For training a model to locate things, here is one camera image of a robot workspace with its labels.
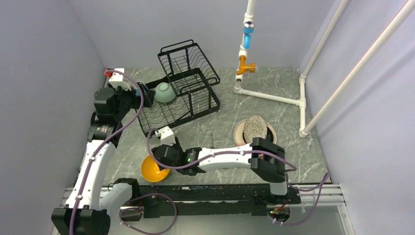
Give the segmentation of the mint green ceramic bowl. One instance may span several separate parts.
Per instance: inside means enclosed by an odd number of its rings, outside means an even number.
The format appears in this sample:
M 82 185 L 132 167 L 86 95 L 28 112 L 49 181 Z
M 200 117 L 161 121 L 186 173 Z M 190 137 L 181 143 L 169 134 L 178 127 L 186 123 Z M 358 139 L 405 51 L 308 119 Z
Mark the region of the mint green ceramic bowl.
M 176 98 L 176 94 L 169 83 L 161 82 L 155 88 L 154 98 L 157 102 L 169 103 Z

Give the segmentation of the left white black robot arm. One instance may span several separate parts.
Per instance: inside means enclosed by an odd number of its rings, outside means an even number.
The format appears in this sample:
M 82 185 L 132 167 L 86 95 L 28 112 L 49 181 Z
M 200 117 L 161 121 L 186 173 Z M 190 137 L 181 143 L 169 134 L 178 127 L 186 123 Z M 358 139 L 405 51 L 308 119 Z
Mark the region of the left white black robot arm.
M 87 146 L 74 188 L 62 208 L 55 208 L 51 220 L 61 235 L 106 235 L 111 219 L 118 217 L 125 203 L 140 201 L 137 179 L 119 178 L 101 197 L 101 188 L 110 159 L 125 127 L 126 114 L 151 107 L 155 91 L 143 84 L 133 87 L 105 87 L 94 94 L 95 111 L 88 130 Z

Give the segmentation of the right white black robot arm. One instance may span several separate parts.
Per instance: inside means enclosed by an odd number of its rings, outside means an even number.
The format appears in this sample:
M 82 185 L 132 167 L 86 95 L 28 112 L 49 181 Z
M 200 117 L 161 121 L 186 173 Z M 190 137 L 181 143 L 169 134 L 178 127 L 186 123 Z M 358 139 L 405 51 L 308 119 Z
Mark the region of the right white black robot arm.
M 173 169 L 182 175 L 195 176 L 217 169 L 249 169 L 270 186 L 275 203 L 289 202 L 286 173 L 297 168 L 285 158 L 285 149 L 255 137 L 252 143 L 232 148 L 189 148 L 179 142 L 149 148 L 150 157 L 159 169 Z

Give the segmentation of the yellow ribbed ceramic bowl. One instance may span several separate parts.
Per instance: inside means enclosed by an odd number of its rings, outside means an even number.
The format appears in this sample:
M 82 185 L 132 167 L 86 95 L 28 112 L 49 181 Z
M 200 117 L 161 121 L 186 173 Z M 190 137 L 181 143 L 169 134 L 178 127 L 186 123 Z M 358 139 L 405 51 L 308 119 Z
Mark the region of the yellow ribbed ceramic bowl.
M 146 181 L 156 183 L 164 180 L 170 173 L 170 169 L 160 170 L 157 163 L 147 156 L 141 163 L 140 172 Z

